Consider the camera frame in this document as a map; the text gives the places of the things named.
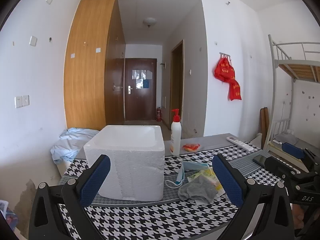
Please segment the right hand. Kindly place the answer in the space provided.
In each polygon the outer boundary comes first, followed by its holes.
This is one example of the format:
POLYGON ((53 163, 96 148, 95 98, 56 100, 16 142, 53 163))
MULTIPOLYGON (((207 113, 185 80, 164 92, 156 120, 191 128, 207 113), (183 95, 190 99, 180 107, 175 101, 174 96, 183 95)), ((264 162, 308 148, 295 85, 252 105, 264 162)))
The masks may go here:
POLYGON ((304 227, 304 210, 300 205, 292 204, 292 215, 295 229, 302 229, 304 227))

